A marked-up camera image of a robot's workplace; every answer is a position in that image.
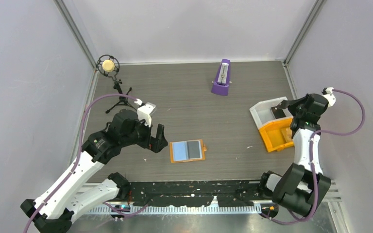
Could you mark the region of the orange leather card holder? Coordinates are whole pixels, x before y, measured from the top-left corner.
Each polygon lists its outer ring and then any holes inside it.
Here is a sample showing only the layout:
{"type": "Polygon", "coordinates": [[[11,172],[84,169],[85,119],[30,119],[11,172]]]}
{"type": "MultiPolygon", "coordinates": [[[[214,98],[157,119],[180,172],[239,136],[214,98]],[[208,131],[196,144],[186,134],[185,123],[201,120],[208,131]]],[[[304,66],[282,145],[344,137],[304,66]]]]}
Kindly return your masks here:
{"type": "Polygon", "coordinates": [[[171,163],[205,160],[207,148],[202,139],[170,142],[169,147],[171,163]]]}

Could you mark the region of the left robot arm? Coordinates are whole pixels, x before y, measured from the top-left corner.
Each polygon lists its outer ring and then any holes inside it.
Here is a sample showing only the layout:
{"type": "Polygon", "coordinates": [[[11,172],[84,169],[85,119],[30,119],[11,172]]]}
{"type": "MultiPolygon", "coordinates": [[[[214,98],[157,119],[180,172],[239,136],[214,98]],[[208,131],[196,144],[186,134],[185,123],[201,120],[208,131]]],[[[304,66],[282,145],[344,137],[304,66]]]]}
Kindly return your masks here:
{"type": "Polygon", "coordinates": [[[33,223],[41,233],[66,233],[81,215],[100,203],[126,200],[131,185],[117,172],[82,194],[77,192],[124,147],[138,145],[159,153],[168,146],[164,125],[157,125],[155,137],[151,131],[151,121],[141,110],[116,113],[104,129],[88,136],[75,160],[46,192],[21,204],[28,224],[33,223]]]}

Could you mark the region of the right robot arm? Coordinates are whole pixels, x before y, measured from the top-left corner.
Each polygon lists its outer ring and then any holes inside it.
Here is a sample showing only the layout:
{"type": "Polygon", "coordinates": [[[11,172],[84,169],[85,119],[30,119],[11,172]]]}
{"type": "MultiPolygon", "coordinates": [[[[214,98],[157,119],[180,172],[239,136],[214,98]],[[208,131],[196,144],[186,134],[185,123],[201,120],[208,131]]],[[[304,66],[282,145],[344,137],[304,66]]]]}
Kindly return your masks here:
{"type": "Polygon", "coordinates": [[[304,218],[315,213],[329,190],[331,180],[319,164],[321,115],[334,105],[334,94],[306,94],[297,100],[282,100],[275,108],[287,109],[293,116],[290,129],[295,147],[294,163],[284,175],[263,173],[258,194],[304,218]]]}

